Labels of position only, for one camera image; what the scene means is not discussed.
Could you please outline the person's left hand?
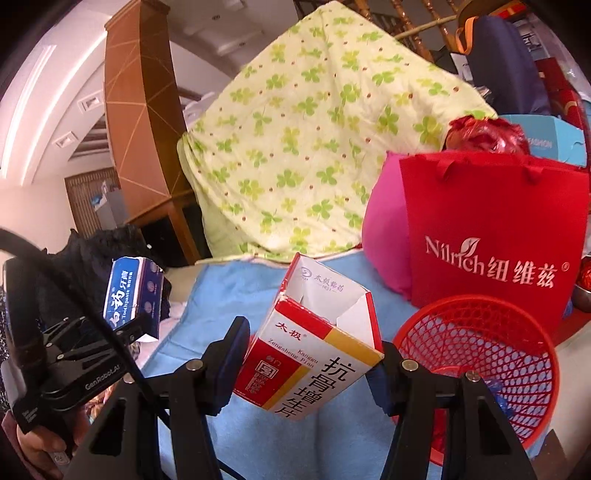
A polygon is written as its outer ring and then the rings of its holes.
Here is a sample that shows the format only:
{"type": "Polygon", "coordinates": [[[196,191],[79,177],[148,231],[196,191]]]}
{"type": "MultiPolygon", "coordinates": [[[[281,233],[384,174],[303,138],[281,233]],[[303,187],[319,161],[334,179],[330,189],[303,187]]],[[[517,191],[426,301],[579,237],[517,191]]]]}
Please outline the person's left hand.
{"type": "MultiPolygon", "coordinates": [[[[85,408],[68,412],[66,423],[74,440],[73,452],[76,452],[90,428],[85,408]]],[[[66,449],[66,442],[62,438],[43,426],[37,426],[24,434],[10,411],[2,419],[2,428],[19,460],[34,479],[63,478],[63,473],[50,456],[51,453],[63,452],[66,449]]]]}

